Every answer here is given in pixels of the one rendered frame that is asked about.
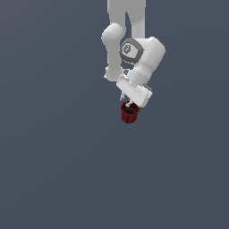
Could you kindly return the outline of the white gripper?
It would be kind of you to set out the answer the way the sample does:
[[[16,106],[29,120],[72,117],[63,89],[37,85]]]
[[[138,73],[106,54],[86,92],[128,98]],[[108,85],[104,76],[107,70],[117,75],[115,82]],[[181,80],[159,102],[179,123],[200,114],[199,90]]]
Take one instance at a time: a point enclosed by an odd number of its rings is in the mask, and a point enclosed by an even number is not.
[[[121,101],[125,100],[124,95],[130,99],[130,101],[126,103],[127,107],[130,107],[131,103],[135,103],[138,107],[144,107],[153,95],[151,89],[145,86],[134,84],[128,77],[124,76],[123,74],[119,77],[116,86],[122,92],[120,97]]]

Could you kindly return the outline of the dark red ribbed cup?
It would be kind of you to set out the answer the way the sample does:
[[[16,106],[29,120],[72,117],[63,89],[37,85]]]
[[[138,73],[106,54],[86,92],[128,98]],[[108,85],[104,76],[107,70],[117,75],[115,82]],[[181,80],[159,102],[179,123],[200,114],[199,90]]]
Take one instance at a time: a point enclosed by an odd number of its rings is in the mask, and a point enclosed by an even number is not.
[[[135,103],[132,103],[129,107],[127,107],[126,103],[123,102],[121,105],[121,111],[121,118],[125,123],[134,123],[137,120],[140,108]]]

